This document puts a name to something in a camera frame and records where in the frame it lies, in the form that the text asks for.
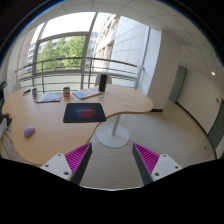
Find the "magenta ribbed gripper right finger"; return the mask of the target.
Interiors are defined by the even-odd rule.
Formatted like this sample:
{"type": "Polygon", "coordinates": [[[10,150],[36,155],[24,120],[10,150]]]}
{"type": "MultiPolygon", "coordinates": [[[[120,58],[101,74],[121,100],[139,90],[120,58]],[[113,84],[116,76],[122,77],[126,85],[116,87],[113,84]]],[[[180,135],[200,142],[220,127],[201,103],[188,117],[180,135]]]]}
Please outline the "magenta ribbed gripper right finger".
{"type": "Polygon", "coordinates": [[[137,143],[133,144],[132,153],[145,185],[182,169],[168,154],[157,154],[137,143]]]}

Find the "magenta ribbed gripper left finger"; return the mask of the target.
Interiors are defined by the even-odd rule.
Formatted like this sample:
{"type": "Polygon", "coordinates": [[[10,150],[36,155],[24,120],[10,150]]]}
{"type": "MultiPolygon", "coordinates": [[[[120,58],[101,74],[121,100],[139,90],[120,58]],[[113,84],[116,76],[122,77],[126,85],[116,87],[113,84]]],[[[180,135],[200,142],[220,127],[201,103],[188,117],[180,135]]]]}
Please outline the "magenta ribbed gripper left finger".
{"type": "Polygon", "coordinates": [[[79,185],[91,154],[92,143],[89,142],[66,154],[57,153],[41,169],[79,185]]]}

